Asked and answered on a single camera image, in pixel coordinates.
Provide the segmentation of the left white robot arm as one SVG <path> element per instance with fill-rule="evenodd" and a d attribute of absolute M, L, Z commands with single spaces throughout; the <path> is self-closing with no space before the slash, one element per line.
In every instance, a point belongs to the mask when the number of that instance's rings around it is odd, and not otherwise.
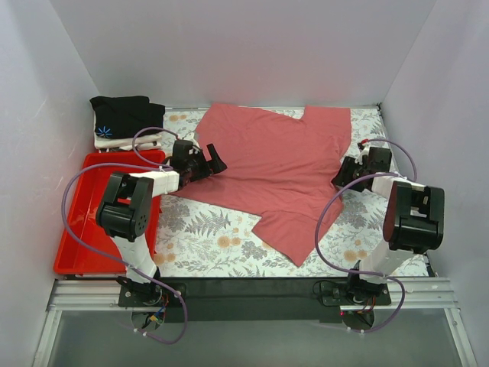
<path fill-rule="evenodd" d="M 115 243 L 126 267 L 123 279 L 137 285 L 136 296 L 145 305 L 157 304 L 163 295 L 161 285 L 153 281 L 157 266 L 145 235 L 153 198 L 175 193 L 228 168 L 214 145 L 208 144 L 207 150 L 210 159 L 192 141 L 178 140 L 168 167 L 143 173 L 114 172 L 108 179 L 96 223 Z"/>

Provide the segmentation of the pink t-shirt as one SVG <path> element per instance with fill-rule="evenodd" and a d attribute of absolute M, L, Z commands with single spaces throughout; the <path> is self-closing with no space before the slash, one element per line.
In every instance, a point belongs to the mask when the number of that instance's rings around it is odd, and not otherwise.
<path fill-rule="evenodd" d="M 177 196 L 254 214 L 253 233 L 301 266 L 343 210 L 333 178 L 351 144 L 351 111 L 306 106 L 294 119 L 259 108 L 215 103 L 196 128 L 227 169 Z"/>

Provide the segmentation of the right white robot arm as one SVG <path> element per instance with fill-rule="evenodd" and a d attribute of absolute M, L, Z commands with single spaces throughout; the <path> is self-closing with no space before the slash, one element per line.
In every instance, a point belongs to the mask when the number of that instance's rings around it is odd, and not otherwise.
<path fill-rule="evenodd" d="M 345 285 L 347 298 L 363 304 L 386 291 L 387 277 L 405 261 L 442 243 L 445 217 L 445 191 L 389 176 L 392 152 L 387 148 L 366 148 L 346 157 L 332 183 L 362 192 L 369 190 L 388 199 L 382 227 L 383 239 L 373 252 L 358 261 Z"/>

